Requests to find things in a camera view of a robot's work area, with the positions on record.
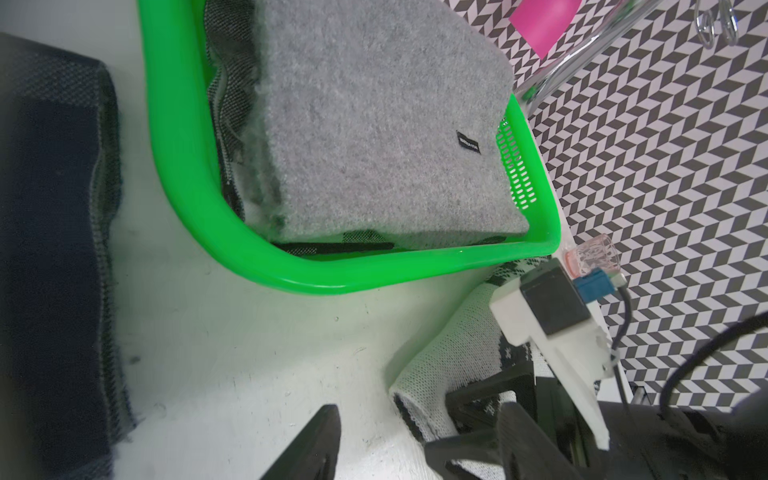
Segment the smiley face patterned scarf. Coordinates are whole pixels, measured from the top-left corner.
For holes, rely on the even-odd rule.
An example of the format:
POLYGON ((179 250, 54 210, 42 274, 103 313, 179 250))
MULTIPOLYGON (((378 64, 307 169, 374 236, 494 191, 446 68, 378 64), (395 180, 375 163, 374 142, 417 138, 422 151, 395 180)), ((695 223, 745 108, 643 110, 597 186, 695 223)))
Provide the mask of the smiley face patterned scarf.
POLYGON ((489 308, 497 288, 546 261, 538 257, 498 266, 389 388, 400 417, 420 444, 459 434, 445 405, 447 394, 526 361, 533 363, 538 377, 552 375, 537 348, 506 340, 489 308))

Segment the green plastic basket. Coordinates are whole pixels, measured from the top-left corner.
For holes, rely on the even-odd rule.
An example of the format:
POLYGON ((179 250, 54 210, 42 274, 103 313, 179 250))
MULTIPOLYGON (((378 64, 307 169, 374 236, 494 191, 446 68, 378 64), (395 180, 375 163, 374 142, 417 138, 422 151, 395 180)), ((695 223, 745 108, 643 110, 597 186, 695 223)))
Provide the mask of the green plastic basket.
POLYGON ((503 243, 374 251, 301 258, 263 240, 221 193, 216 139, 207 99, 201 1, 137 4, 146 74, 151 147, 176 215, 210 256, 233 273, 291 293, 337 295, 396 285, 508 261, 552 255, 561 245, 561 209, 516 99, 501 123, 499 145, 515 202, 530 228, 503 243))

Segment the grey scarf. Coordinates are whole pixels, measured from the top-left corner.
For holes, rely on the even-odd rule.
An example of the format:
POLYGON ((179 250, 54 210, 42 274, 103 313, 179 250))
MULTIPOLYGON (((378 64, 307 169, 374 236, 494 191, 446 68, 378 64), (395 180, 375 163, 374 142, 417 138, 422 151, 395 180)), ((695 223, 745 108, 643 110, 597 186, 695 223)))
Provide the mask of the grey scarf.
POLYGON ((497 134, 507 57, 440 1, 259 1, 247 224, 412 249, 517 236, 497 134))

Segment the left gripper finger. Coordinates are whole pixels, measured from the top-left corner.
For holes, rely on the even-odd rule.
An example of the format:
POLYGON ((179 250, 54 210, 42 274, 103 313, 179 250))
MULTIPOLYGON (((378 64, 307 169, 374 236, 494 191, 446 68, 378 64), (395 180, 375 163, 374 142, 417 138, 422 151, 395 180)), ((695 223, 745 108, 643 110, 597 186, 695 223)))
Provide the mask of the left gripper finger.
POLYGON ((332 480, 338 461, 341 419, 335 404, 323 405, 262 480, 332 480))

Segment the navy blue striped scarf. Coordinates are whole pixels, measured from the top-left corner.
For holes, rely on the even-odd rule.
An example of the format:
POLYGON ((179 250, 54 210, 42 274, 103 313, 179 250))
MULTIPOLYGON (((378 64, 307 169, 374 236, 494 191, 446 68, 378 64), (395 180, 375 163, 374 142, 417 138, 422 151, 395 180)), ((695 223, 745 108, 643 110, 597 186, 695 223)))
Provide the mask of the navy blue striped scarf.
POLYGON ((103 62, 2 35, 5 479, 110 479, 135 428, 114 340, 120 140, 103 62))

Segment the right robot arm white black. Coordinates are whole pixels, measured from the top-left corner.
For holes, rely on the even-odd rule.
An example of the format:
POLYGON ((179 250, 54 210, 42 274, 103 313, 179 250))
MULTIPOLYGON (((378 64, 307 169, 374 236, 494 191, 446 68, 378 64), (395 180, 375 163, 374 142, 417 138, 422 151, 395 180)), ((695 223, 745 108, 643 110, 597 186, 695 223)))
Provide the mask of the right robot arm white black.
POLYGON ((565 388, 537 378, 530 362, 451 392, 457 436, 424 447, 444 479, 764 479, 767 394, 730 414, 602 402, 609 430, 601 450, 565 388))

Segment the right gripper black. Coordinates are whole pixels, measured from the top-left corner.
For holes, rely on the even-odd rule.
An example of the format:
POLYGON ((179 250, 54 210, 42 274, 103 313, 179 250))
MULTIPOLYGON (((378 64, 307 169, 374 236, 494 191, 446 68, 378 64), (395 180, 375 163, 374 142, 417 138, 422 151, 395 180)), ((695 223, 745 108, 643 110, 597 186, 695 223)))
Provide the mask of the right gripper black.
POLYGON ((653 408, 601 402, 609 429, 603 451, 560 382, 535 382, 532 361, 448 393, 445 405, 457 430, 470 433, 423 445, 427 465, 442 479, 478 479, 460 461, 501 467, 506 479, 660 477, 660 418, 653 408), (506 393, 515 394, 516 404, 501 399, 506 393), (497 434, 486 429, 496 417, 497 434))

